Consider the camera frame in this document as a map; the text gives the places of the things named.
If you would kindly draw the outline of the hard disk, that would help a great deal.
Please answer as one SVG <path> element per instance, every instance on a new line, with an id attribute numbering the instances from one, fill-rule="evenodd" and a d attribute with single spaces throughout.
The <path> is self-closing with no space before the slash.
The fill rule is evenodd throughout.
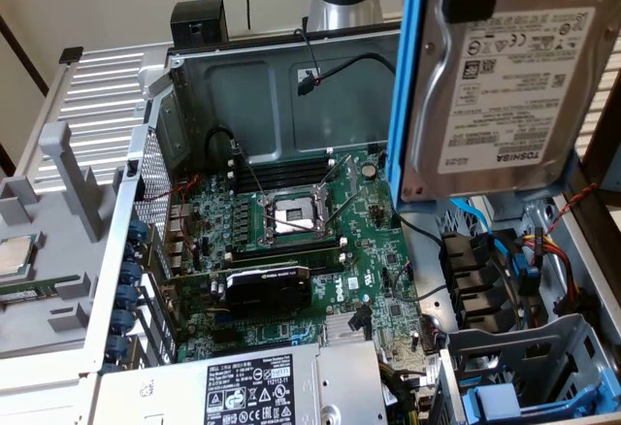
<path id="1" fill-rule="evenodd" d="M 497 0 L 486 20 L 401 22 L 387 175 L 400 212 L 453 198 L 545 197 L 621 30 L 621 0 Z"/>

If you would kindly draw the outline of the blue plastic disk carrier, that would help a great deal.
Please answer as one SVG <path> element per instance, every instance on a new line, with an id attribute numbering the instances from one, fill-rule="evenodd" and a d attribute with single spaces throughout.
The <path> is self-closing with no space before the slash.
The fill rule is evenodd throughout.
<path id="1" fill-rule="evenodd" d="M 468 425 L 542 424 L 616 412 L 621 384 L 612 369 L 603 369 L 596 385 L 575 389 L 570 398 L 552 403 L 522 408 L 512 386 L 497 384 L 470 389 L 462 404 Z"/>

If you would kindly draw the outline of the brown wooden furniture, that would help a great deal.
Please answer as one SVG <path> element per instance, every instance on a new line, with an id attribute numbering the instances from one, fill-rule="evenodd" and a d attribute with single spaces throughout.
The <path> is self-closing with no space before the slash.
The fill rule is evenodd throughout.
<path id="1" fill-rule="evenodd" d="M 610 91 L 581 164 L 586 177 L 600 190 L 621 194 L 621 73 Z"/>

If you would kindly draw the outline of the open metal PC case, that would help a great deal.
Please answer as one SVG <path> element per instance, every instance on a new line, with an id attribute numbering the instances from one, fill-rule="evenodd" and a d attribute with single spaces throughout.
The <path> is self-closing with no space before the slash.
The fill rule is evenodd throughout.
<path id="1" fill-rule="evenodd" d="M 621 347 L 621 313 L 603 293 L 594 267 L 580 256 L 570 232 L 555 227 L 553 203 L 510 198 L 439 202 L 417 213 L 398 211 L 387 175 L 388 111 L 392 79 L 379 64 L 351 64 L 312 93 L 297 92 L 304 77 L 371 51 L 393 58 L 394 30 L 348 39 L 300 35 L 264 39 L 245 47 L 173 55 L 147 99 L 135 106 L 139 121 L 127 154 L 103 173 L 100 185 L 116 193 L 109 237 L 101 263 L 82 346 L 0 359 L 0 425 L 93 425 L 101 380 L 106 374 L 175 365 L 178 324 L 163 297 L 172 278 L 168 223 L 176 197 L 187 184 L 244 164 L 233 153 L 237 140 L 251 166 L 366 150 L 382 156 L 394 213 L 409 233 L 414 284 L 430 298 L 421 304 L 434 332 L 435 355 L 428 381 L 406 376 L 381 362 L 376 352 L 387 425 L 429 425 L 440 353 L 458 328 L 441 268 L 442 235 L 483 237 L 515 299 L 516 326 L 544 326 L 579 314 L 593 328 L 605 356 Z M 148 225 L 147 239 L 128 238 L 132 219 Z M 106 363 L 120 265 L 142 267 L 134 328 L 124 337 L 124 359 Z"/>

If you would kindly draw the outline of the metal socket cover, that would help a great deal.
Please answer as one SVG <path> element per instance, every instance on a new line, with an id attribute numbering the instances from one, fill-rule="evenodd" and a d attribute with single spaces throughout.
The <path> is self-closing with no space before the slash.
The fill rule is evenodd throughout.
<path id="1" fill-rule="evenodd" d="M 312 197 L 315 202 L 315 210 L 316 217 L 314 223 L 314 230 L 317 233 L 326 233 L 326 229 L 328 225 L 334 221 L 344 210 L 345 208 L 359 195 L 359 189 L 357 187 L 357 176 L 355 173 L 355 168 L 353 165 L 350 165 L 352 155 L 349 153 L 346 156 L 341 157 L 336 163 L 334 163 L 328 173 L 321 179 L 318 184 L 313 186 Z M 329 179 L 334 177 L 341 169 L 343 165 L 347 165 L 348 171 L 352 173 L 350 179 L 350 195 L 345 199 L 345 201 L 336 208 L 334 212 L 331 212 L 329 206 L 329 199 L 331 197 L 328 182 Z"/>

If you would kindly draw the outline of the black RAM slot bank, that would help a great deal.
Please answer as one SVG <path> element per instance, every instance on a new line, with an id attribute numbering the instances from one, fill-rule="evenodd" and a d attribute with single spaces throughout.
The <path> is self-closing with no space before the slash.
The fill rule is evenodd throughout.
<path id="1" fill-rule="evenodd" d="M 225 268 L 268 268 L 299 265 L 312 271 L 340 271 L 347 262 L 348 240 L 332 236 L 286 245 L 261 246 L 254 250 L 232 250 L 223 257 Z"/>
<path id="2" fill-rule="evenodd" d="M 303 158 L 292 161 L 266 163 L 252 166 L 265 191 L 319 183 L 332 164 L 326 156 Z M 233 189 L 237 193 L 257 192 L 251 174 L 245 164 L 233 171 Z"/>

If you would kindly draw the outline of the black box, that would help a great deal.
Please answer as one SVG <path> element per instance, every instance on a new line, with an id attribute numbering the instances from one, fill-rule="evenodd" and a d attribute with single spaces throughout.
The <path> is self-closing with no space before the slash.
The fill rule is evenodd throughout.
<path id="1" fill-rule="evenodd" d="M 229 41 L 223 0 L 178 2 L 170 27 L 175 49 L 200 49 Z"/>

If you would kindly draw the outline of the thin metal locking lever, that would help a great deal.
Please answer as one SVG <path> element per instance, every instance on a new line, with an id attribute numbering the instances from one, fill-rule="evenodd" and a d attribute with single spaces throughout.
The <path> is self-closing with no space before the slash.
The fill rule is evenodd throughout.
<path id="1" fill-rule="evenodd" d="M 264 191 L 264 188 L 262 187 L 260 181 L 258 180 L 258 177 L 256 176 L 251 164 L 248 162 L 241 144 L 237 140 L 232 141 L 232 149 L 233 149 L 234 154 L 242 158 L 245 164 L 245 167 L 248 169 L 249 173 L 251 174 L 256 186 L 258 187 L 258 190 L 261 192 L 261 195 L 265 197 L 266 193 Z"/>
<path id="2" fill-rule="evenodd" d="M 303 230 L 303 231 L 307 231 L 307 232 L 315 232 L 316 231 L 316 229 L 314 227 L 309 227 L 309 226 L 301 225 L 301 224 L 298 224 L 298 223 L 295 223 L 295 222 L 290 222 L 290 221 L 285 221 L 285 220 L 277 219 L 277 218 L 275 218 L 273 216 L 269 216 L 269 215 L 265 215 L 265 217 L 268 220 L 272 220 L 272 221 L 274 221 L 276 223 L 280 223 L 282 225 L 289 226 L 289 227 L 292 227 L 292 228 L 296 228 L 296 229 L 299 229 L 299 230 Z"/>

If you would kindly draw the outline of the CPU socket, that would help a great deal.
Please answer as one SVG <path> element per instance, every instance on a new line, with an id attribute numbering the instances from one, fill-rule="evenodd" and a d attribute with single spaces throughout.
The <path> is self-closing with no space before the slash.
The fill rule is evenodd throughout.
<path id="1" fill-rule="evenodd" d="M 316 210 L 312 187 L 301 190 L 277 191 L 257 200 L 259 207 L 260 233 L 257 243 L 263 246 L 285 245 L 290 242 L 324 240 L 335 235 L 330 223 L 326 233 L 307 232 L 266 219 L 265 215 L 277 219 L 314 227 Z"/>

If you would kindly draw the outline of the green motherboard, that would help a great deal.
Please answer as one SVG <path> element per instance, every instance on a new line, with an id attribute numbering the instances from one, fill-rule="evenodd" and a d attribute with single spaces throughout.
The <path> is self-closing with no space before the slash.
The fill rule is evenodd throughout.
<path id="1" fill-rule="evenodd" d="M 311 271 L 310 306 L 292 314 L 237 318 L 182 311 L 173 300 L 173 278 L 240 270 L 224 267 L 225 253 L 263 246 L 257 243 L 257 200 L 262 195 L 237 193 L 233 170 L 197 179 L 178 194 L 167 235 L 173 275 L 163 297 L 178 324 L 180 362 L 309 343 L 327 346 L 322 340 L 326 316 L 353 312 L 349 326 L 364 330 L 365 341 L 374 344 L 381 362 L 406 376 L 429 380 L 436 344 L 420 306 L 430 295 L 414 284 L 409 231 L 391 207 L 381 154 L 362 149 L 326 156 L 333 165 L 349 153 L 359 195 L 331 222 L 334 236 L 348 240 L 347 262 L 340 271 Z M 361 173 L 367 163 L 377 168 L 373 180 Z M 331 212 L 350 195 L 351 176 L 343 165 L 329 179 Z"/>

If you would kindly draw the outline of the black graphics card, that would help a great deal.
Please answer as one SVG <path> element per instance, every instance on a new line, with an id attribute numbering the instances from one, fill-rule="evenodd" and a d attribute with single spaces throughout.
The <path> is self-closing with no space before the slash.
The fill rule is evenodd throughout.
<path id="1" fill-rule="evenodd" d="M 244 268 L 173 278 L 173 297 L 187 313 L 237 318 L 292 314 L 311 305 L 311 270 L 300 265 Z"/>

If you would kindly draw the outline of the silver chipset heatsink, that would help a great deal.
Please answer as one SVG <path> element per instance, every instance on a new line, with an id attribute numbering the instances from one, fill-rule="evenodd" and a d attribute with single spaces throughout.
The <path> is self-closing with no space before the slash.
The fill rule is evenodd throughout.
<path id="1" fill-rule="evenodd" d="M 335 346 L 364 342 L 364 330 L 360 328 L 356 331 L 348 324 L 352 316 L 353 312 L 327 315 L 322 331 L 323 344 Z"/>

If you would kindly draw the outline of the grey power supply unit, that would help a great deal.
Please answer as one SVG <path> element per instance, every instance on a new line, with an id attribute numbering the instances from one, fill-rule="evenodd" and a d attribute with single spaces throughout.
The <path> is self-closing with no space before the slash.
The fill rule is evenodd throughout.
<path id="1" fill-rule="evenodd" d="M 93 425 L 387 425 L 370 342 L 316 343 L 101 380 Z"/>

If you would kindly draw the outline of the grey parts rack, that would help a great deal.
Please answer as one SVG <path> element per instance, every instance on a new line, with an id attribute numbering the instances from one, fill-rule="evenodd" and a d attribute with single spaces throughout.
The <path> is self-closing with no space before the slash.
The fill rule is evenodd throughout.
<path id="1" fill-rule="evenodd" d="M 56 297 L 0 303 L 0 359 L 80 347 L 85 339 L 116 200 L 80 167 L 67 122 L 44 126 L 39 147 L 59 172 L 58 191 L 38 192 L 25 176 L 0 181 L 0 242 L 36 235 L 26 280 L 77 275 L 55 286 Z"/>

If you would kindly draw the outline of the black ribbed plastic bracket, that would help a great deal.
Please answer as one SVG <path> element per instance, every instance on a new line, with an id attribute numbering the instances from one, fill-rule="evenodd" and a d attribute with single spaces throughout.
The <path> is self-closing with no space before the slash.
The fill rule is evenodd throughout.
<path id="1" fill-rule="evenodd" d="M 458 328 L 499 334 L 516 326 L 515 299 L 483 237 L 445 233 L 442 274 Z"/>

